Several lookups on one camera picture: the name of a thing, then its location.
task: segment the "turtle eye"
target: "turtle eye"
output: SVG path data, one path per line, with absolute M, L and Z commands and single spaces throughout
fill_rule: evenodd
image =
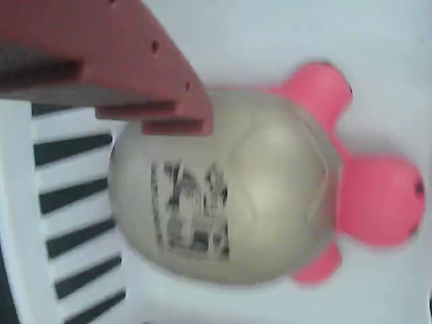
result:
M 416 184 L 414 185 L 414 190 L 416 195 L 419 197 L 423 197 L 425 195 L 425 185 L 423 184 L 422 180 L 417 180 Z

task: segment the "printed label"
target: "printed label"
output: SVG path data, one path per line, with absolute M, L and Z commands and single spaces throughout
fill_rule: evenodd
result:
M 161 249 L 188 258 L 228 260 L 228 187 L 216 163 L 199 179 L 181 161 L 153 162 L 151 189 Z

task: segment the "black stripe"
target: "black stripe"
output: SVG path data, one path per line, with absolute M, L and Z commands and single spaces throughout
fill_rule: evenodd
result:
M 39 205 L 42 214 L 60 209 L 77 200 L 106 190 L 107 178 L 93 180 L 85 184 L 78 184 L 69 188 L 59 189 L 39 195 Z
M 71 249 L 108 232 L 115 227 L 114 220 L 108 219 L 78 231 L 68 233 L 47 241 L 48 257 L 54 259 Z
M 90 282 L 106 274 L 121 263 L 122 258 L 118 255 L 81 273 L 57 282 L 55 284 L 55 291 L 57 292 L 57 297 L 59 299 L 62 299 L 66 296 L 69 296 L 76 290 L 88 285 Z
M 80 313 L 74 317 L 71 317 L 70 319 L 67 319 L 65 321 L 65 324 L 88 324 L 91 321 L 94 321 L 95 319 L 100 317 L 103 313 L 109 311 L 115 305 L 122 302 L 125 298 L 126 298 L 126 291 L 122 290 L 116 293 L 114 296 L 97 304 L 96 306 L 93 306 L 92 308 L 85 310 L 83 313 Z
M 35 144 L 33 145 L 34 163 L 39 167 L 46 163 L 71 157 L 101 146 L 110 145 L 112 141 L 112 135 L 101 134 Z
M 19 324 L 0 247 L 0 323 Z
M 55 113 L 58 111 L 63 111 L 63 110 L 73 109 L 73 108 L 75 107 L 32 103 L 32 116 L 37 117 L 40 115 L 46 115 L 48 113 Z

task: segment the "pink turtle toy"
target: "pink turtle toy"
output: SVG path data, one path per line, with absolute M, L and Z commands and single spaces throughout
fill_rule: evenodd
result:
M 371 246 L 417 232 L 425 208 L 417 168 L 351 155 L 336 138 L 352 92 L 333 66 L 311 63 L 281 87 L 209 97 L 208 136 L 143 136 L 136 122 L 116 140 L 111 204 L 147 260 L 219 284 L 282 275 L 315 284 L 341 264 L 337 232 Z

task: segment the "turtle flipper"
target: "turtle flipper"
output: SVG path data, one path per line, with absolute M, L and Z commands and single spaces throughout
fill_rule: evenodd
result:
M 420 171 L 391 156 L 358 156 L 346 162 L 338 227 L 373 246 L 394 246 L 415 235 L 425 212 Z
M 302 66 L 281 86 L 268 91 L 305 108 L 328 132 L 332 132 L 340 114 L 352 99 L 345 77 L 329 63 Z
M 302 285 L 315 285 L 329 279 L 342 262 L 342 256 L 336 243 L 332 243 L 312 263 L 292 275 L 293 279 Z

